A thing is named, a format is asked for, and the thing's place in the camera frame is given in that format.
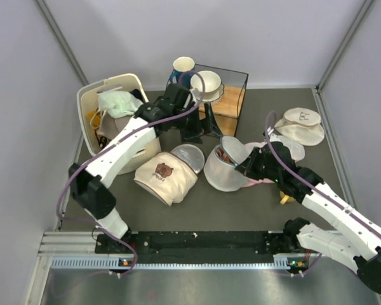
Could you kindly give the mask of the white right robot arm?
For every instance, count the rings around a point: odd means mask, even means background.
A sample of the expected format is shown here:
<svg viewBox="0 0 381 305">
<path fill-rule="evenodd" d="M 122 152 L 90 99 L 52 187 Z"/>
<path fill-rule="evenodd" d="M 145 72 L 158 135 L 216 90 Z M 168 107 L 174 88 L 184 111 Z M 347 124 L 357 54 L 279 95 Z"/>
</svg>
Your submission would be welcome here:
<svg viewBox="0 0 381 305">
<path fill-rule="evenodd" d="M 289 221 L 283 241 L 293 252 L 301 248 L 326 255 L 349 268 L 372 291 L 381 294 L 381 227 L 346 203 L 316 172 L 297 165 L 290 150 L 268 140 L 236 161 L 249 179 L 269 179 L 279 190 L 321 216 L 334 235 L 304 219 Z"/>
</svg>

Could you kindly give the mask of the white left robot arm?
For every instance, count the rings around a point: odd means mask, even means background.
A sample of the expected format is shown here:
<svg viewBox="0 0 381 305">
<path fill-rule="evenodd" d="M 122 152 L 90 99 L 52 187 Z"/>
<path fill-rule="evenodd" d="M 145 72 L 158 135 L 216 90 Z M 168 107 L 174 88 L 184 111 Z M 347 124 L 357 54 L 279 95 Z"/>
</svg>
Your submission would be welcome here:
<svg viewBox="0 0 381 305">
<path fill-rule="evenodd" d="M 207 132 L 197 109 L 203 103 L 206 86 L 187 89 L 172 83 L 155 102 L 142 104 L 118 136 L 82 165 L 69 168 L 73 199 L 99 228 L 110 234 L 109 244 L 118 252 L 131 246 L 128 225 L 116 210 L 109 187 L 121 169 L 150 141 L 171 128 L 185 140 L 196 140 Z"/>
</svg>

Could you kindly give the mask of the blue zipper white mesh bag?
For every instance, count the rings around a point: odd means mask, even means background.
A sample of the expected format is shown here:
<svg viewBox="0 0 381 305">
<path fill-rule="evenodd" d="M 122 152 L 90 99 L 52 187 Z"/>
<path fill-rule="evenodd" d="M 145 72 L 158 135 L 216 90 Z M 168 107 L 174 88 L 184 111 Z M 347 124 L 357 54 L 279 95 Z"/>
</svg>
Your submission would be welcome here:
<svg viewBox="0 0 381 305">
<path fill-rule="evenodd" d="M 218 147 L 226 152 L 232 164 L 218 158 L 215 153 L 215 149 Z M 209 154 L 204 165 L 206 180 L 219 191 L 233 192 L 239 190 L 247 183 L 248 178 L 236 171 L 235 167 L 241 164 L 248 155 L 248 151 L 237 138 L 223 136 L 220 143 Z"/>
</svg>

